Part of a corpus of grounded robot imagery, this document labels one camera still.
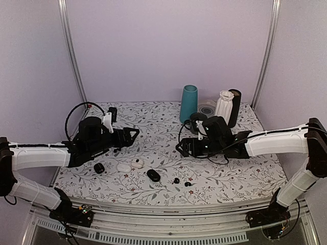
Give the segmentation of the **black earbuds charging case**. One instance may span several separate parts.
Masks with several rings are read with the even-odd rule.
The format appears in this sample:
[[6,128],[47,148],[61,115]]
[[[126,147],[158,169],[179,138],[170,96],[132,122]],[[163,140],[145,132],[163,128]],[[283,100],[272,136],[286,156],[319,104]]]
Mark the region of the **black earbuds charging case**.
[[159,182],[161,179],[160,174],[153,169],[147,171],[147,176],[153,182]]

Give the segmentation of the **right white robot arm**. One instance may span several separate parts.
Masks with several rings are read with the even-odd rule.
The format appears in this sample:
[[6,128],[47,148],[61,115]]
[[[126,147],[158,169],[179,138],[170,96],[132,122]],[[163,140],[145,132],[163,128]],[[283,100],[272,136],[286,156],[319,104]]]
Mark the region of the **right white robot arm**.
[[178,138],[176,150],[184,157],[209,159],[218,154],[228,159],[249,159],[260,155],[300,153],[307,158],[290,181],[279,188],[264,212],[270,223],[276,222],[293,201],[306,192],[318,179],[326,177],[326,131],[317,118],[288,129],[272,131],[241,131],[233,134],[224,118],[213,116],[192,120],[198,133],[193,138]]

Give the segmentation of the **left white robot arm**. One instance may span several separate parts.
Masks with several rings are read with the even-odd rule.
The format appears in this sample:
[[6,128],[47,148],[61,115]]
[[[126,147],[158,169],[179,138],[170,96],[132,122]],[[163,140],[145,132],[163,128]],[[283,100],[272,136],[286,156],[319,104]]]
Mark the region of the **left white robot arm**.
[[69,197],[58,188],[45,187],[19,174],[20,169],[37,167],[75,168],[93,161],[111,148],[134,144],[139,129],[115,129],[109,115],[87,117],[79,122],[73,140],[56,144],[10,143],[1,137],[1,196],[15,197],[55,210],[66,222],[76,217]]

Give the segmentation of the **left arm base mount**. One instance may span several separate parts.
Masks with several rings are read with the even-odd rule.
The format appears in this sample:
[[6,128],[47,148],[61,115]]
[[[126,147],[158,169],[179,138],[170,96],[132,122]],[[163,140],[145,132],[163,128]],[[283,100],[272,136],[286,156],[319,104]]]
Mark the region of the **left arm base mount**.
[[56,187],[54,189],[58,192],[61,203],[56,209],[50,211],[49,217],[64,224],[90,228],[94,218],[92,206],[83,204],[75,208],[64,191]]

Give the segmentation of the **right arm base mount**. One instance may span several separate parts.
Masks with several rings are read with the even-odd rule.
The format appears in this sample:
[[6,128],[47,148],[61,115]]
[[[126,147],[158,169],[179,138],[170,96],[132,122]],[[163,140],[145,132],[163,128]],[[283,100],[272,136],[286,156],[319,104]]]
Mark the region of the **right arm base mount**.
[[277,203],[279,191],[280,188],[274,193],[267,208],[247,212],[245,221],[251,228],[286,221],[291,217],[288,207]]

